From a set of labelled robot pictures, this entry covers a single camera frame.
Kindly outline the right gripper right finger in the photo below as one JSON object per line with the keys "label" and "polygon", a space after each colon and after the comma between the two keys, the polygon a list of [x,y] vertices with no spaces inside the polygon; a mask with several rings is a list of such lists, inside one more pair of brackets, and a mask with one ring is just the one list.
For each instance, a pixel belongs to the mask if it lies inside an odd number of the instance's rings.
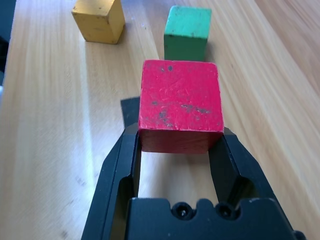
{"label": "right gripper right finger", "polygon": [[262,168],[229,128],[209,149],[210,172],[218,202],[236,207],[242,199],[275,199]]}

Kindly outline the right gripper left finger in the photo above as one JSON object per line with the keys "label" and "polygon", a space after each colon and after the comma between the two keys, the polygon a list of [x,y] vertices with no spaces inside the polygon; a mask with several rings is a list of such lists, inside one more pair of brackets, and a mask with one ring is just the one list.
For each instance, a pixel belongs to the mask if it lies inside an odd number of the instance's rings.
{"label": "right gripper left finger", "polygon": [[138,196],[140,140],[126,127],[105,158],[82,233],[83,240],[123,240],[129,200]]}

